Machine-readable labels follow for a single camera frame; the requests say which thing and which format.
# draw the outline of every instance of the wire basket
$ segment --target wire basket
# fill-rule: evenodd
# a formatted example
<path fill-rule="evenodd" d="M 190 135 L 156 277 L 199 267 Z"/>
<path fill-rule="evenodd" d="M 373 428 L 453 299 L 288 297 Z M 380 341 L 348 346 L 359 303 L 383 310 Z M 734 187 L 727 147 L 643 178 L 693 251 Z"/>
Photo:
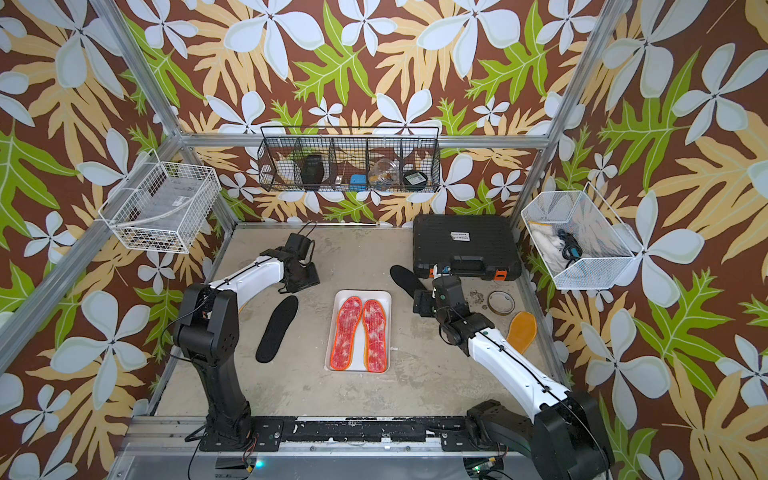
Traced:
<path fill-rule="evenodd" d="M 607 290 L 634 259 L 624 241 L 625 233 L 632 238 L 632 230 L 589 183 L 584 190 L 542 192 L 521 215 L 531 241 L 560 290 Z M 555 233 L 560 229 L 571 233 L 583 250 L 581 259 L 565 269 L 547 261 L 545 251 L 552 249 L 539 244 L 531 231 L 531 222 L 552 225 Z"/>
<path fill-rule="evenodd" d="M 120 201 L 108 209 L 114 215 L 105 214 L 107 204 L 99 215 L 126 248 L 189 253 L 221 186 L 211 167 L 159 162 L 135 188 L 122 190 L 132 191 L 111 196 Z"/>
<path fill-rule="evenodd" d="M 387 129 L 402 127 L 376 127 Z M 440 185 L 440 128 L 419 130 L 435 134 L 265 134 L 257 153 L 259 184 L 268 191 L 433 192 Z"/>

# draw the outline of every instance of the blue box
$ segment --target blue box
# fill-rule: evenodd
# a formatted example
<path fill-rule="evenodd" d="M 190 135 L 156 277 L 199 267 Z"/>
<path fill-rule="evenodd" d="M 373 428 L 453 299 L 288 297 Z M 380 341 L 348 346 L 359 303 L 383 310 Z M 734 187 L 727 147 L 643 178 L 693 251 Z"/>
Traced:
<path fill-rule="evenodd" d="M 366 190 L 366 176 L 355 174 L 349 179 L 349 190 L 352 192 L 363 192 Z"/>

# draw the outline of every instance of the white robot arm segment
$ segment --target white robot arm segment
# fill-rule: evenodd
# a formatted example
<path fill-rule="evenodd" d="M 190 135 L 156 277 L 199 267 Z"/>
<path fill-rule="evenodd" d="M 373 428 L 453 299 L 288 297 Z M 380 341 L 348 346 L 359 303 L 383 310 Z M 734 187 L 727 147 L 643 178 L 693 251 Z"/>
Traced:
<path fill-rule="evenodd" d="M 483 329 L 469 339 L 469 356 L 509 390 L 532 422 L 541 411 L 541 405 L 553 406 L 559 399 L 566 398 L 568 389 L 537 369 L 509 345 L 497 329 Z M 552 395 L 542 388 L 542 384 Z"/>

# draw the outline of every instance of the orange insole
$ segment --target orange insole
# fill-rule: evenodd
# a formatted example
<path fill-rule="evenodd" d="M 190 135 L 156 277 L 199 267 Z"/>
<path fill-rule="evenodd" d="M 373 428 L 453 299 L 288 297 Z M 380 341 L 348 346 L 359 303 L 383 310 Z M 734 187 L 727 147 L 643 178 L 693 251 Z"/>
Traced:
<path fill-rule="evenodd" d="M 378 300 L 368 300 L 362 308 L 362 324 L 366 329 L 366 369 L 373 373 L 386 371 L 386 313 Z"/>
<path fill-rule="evenodd" d="M 331 352 L 331 368 L 346 370 L 352 363 L 352 350 L 355 343 L 355 331 L 362 315 L 362 300 L 358 296 L 346 299 L 336 317 L 336 338 Z"/>
<path fill-rule="evenodd" d="M 531 346 L 536 338 L 536 318 L 528 312 L 520 312 L 512 319 L 507 342 L 520 353 Z"/>

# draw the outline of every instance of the red insole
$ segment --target red insole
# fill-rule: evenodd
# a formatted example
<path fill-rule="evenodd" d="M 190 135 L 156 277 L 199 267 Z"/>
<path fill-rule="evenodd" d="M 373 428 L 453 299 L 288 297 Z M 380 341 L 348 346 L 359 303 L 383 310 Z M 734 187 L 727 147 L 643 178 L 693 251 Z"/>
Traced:
<path fill-rule="evenodd" d="M 366 368 L 369 372 L 386 371 L 386 313 L 378 300 L 368 300 L 362 308 L 362 324 L 366 328 Z"/>
<path fill-rule="evenodd" d="M 336 339 L 333 341 L 331 352 L 331 368 L 346 370 L 352 363 L 352 349 L 355 342 L 355 331 L 360 323 L 362 300 L 358 296 L 346 299 L 336 317 Z"/>

